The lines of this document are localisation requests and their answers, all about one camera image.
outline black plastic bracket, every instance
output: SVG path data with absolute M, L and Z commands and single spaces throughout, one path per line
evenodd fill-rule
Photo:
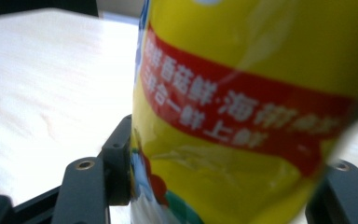
M 130 174 L 131 115 L 126 116 L 103 145 L 103 159 L 109 205 L 127 205 L 131 199 Z
M 347 161 L 331 167 L 306 217 L 309 224 L 358 224 L 358 168 Z
M 15 223 L 50 223 L 59 192 L 60 187 L 57 187 L 16 206 L 14 208 Z
M 88 157 L 66 167 L 51 223 L 110 223 L 101 159 Z

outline light wood surface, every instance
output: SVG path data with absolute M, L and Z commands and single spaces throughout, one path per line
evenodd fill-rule
M 0 17 L 0 194 L 14 205 L 60 185 L 131 113 L 137 31 L 59 10 Z M 340 158 L 358 166 L 358 132 Z M 111 212 L 130 223 L 129 207 Z

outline product label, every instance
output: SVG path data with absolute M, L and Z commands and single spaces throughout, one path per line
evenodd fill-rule
M 285 158 L 303 175 L 315 171 L 321 141 L 339 134 L 353 99 L 202 59 L 148 27 L 140 79 L 159 117 L 216 144 Z

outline metal screw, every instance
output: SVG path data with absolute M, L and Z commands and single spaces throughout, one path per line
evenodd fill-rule
M 345 171 L 345 172 L 347 172 L 351 169 L 351 167 L 344 162 L 337 163 L 334 168 L 336 168 L 339 171 Z
M 88 170 L 89 168 L 93 167 L 95 165 L 94 161 L 81 161 L 77 164 L 76 169 L 77 170 Z

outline wooden table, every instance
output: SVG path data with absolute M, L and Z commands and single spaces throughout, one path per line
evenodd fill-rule
M 136 41 L 136 25 L 59 10 L 0 17 L 0 194 L 23 203 L 98 154 L 131 113 Z M 358 134 L 341 158 L 358 166 Z

